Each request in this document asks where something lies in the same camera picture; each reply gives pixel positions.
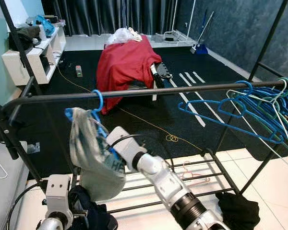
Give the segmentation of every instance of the floor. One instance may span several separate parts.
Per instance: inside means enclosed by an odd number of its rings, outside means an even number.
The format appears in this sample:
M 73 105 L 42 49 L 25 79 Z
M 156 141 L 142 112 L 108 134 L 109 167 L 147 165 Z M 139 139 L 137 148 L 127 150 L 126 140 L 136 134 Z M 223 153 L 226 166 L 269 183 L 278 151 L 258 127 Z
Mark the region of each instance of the floor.
M 217 157 L 223 166 L 241 189 L 251 177 L 260 161 L 255 160 L 246 149 L 236 149 L 218 152 Z M 192 157 L 176 158 L 174 164 L 186 161 L 201 161 L 199 155 Z M 211 174 L 217 173 L 218 169 L 214 163 L 198 164 L 186 166 L 192 173 Z M 177 168 L 178 175 L 182 175 L 184 168 Z M 127 175 L 125 187 L 148 184 L 149 182 L 139 173 Z M 201 179 L 187 182 L 194 194 L 228 188 L 229 185 L 223 176 L 211 177 L 205 182 Z M 288 230 L 288 166 L 281 159 L 271 160 L 263 169 L 261 174 L 255 179 L 252 185 L 246 190 L 244 196 L 251 201 L 259 203 L 261 218 L 255 230 Z M 46 206 L 41 205 L 45 198 L 43 192 L 36 188 L 28 192 L 23 199 L 19 213 L 17 230 L 35 229 L 37 223 L 44 218 Z M 220 209 L 217 205 L 218 199 L 214 195 L 199 197 L 200 201 L 213 210 L 221 218 Z M 109 201 L 103 201 L 108 210 L 122 207 L 129 207 L 144 203 L 158 201 L 152 187 L 121 192 L 118 196 Z M 139 208 L 131 211 L 115 213 L 113 216 L 118 220 L 119 230 L 139 229 L 139 230 L 179 230 L 179 225 L 175 222 L 171 214 L 162 205 Z

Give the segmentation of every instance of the dark blue wall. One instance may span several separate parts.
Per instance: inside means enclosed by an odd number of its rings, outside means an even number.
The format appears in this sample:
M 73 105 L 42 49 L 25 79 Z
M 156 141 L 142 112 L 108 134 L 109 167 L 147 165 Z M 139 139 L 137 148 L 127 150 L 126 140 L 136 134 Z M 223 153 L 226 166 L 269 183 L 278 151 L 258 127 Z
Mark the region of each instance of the dark blue wall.
M 256 62 L 282 0 L 197 0 L 190 37 L 200 34 L 204 12 L 215 11 L 204 36 L 205 44 L 214 52 L 250 72 Z M 193 0 L 180 0 L 175 28 L 184 34 L 189 22 Z M 263 63 L 288 77 L 288 6 L 264 56 Z M 262 80 L 276 79 L 260 69 Z

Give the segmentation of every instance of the yellow cable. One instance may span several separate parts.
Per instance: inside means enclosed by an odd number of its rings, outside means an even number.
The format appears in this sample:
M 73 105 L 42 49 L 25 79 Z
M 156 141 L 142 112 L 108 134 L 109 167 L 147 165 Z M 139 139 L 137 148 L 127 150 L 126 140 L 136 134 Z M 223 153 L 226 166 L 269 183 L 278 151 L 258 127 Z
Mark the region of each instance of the yellow cable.
M 68 80 L 66 77 L 64 77 L 64 75 L 61 73 L 59 67 L 58 67 L 58 70 L 59 70 L 60 75 L 61 75 L 66 81 L 68 81 L 69 83 L 71 83 L 71 84 L 73 84 L 73 85 L 75 85 L 75 86 L 78 86 L 78 87 L 80 87 L 80 88 L 82 88 L 82 89 L 84 89 L 84 90 L 86 90 L 86 91 L 88 91 L 88 92 L 91 92 L 91 91 L 88 90 L 87 88 L 82 87 L 82 86 L 80 86 L 80 85 L 77 85 L 77 84 L 73 83 L 72 81 Z M 121 111 L 123 111 L 123 112 L 131 115 L 131 116 L 134 116 L 134 117 L 140 119 L 141 121 L 144 121 L 144 122 L 150 124 L 151 126 L 153 126 L 153 127 L 155 127 L 155 128 L 158 128 L 158 129 L 162 130 L 163 132 L 167 133 L 167 136 L 165 137 L 165 140 L 167 140 L 167 141 L 172 141 L 172 142 L 178 142 L 178 140 L 182 140 L 182 141 L 185 141 L 185 142 L 187 142 L 188 144 L 192 145 L 193 147 L 197 148 L 198 150 L 202 151 L 201 148 L 197 147 L 196 145 L 192 144 L 191 142 L 187 141 L 186 139 L 183 139 L 183 138 L 177 137 L 177 136 L 175 136 L 175 135 L 173 135 L 173 134 L 170 134 L 170 133 L 167 132 L 165 129 L 163 129 L 163 128 L 159 127 L 159 126 L 156 126 L 156 125 L 154 125 L 154 124 L 152 124 L 152 123 L 144 120 L 143 118 L 140 118 L 139 116 L 134 115 L 134 114 L 132 114 L 132 113 L 126 111 L 126 110 L 123 110 L 122 108 L 119 108 L 119 109 L 120 109 Z

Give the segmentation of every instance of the gray cloth bag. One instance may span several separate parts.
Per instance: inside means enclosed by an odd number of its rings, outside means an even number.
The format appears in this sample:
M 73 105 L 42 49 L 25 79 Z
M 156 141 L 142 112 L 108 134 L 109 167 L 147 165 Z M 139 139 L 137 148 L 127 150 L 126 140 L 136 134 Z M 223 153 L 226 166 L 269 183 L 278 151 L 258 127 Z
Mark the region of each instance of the gray cloth bag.
M 106 150 L 104 139 L 98 137 L 91 118 L 91 110 L 72 109 L 70 153 L 73 164 L 81 168 L 80 185 L 95 202 L 120 193 L 126 177 L 123 161 Z

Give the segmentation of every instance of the white tile floor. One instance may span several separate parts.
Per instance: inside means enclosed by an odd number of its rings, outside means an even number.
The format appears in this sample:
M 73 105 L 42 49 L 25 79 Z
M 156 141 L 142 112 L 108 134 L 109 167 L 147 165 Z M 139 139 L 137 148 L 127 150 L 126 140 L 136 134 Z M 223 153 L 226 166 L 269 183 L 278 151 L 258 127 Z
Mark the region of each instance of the white tile floor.
M 252 173 L 259 166 L 260 162 L 255 160 L 246 149 L 237 149 L 217 153 L 217 157 L 223 166 L 241 189 Z M 174 163 L 185 161 L 200 161 L 200 156 L 176 158 Z M 187 166 L 189 171 L 199 174 L 216 173 L 218 169 L 214 163 L 197 164 Z M 228 183 L 223 176 L 211 177 L 205 184 L 193 185 L 197 181 L 187 182 L 195 194 L 228 188 Z M 149 183 L 141 174 L 131 174 L 127 176 L 125 187 Z M 246 190 L 244 196 L 248 200 L 256 201 L 260 207 L 260 223 L 255 230 L 288 230 L 288 166 L 280 159 L 271 160 L 252 185 Z M 19 213 L 17 230 L 35 229 L 36 224 L 42 219 L 46 212 L 46 207 L 41 205 L 45 195 L 40 189 L 28 192 L 22 202 Z M 201 196 L 199 199 L 209 209 L 212 209 L 221 217 L 217 199 L 214 195 Z M 158 201 L 152 187 L 121 192 L 115 198 L 106 203 L 108 210 L 121 207 L 128 207 L 148 202 Z M 131 211 L 114 214 L 119 222 L 119 230 L 179 230 L 180 227 L 174 218 L 165 210 L 162 205 L 139 208 Z
M 109 38 L 109 34 L 92 35 L 91 37 L 87 35 L 74 35 L 71 37 L 66 37 L 66 47 L 65 51 L 75 51 L 75 50 L 102 50 L 104 49 L 104 44 Z M 151 36 L 147 36 L 152 48 L 160 48 L 160 47 L 175 47 L 176 43 L 156 43 L 152 41 Z M 192 46 L 194 40 L 189 38 L 187 42 L 179 42 L 178 46 Z

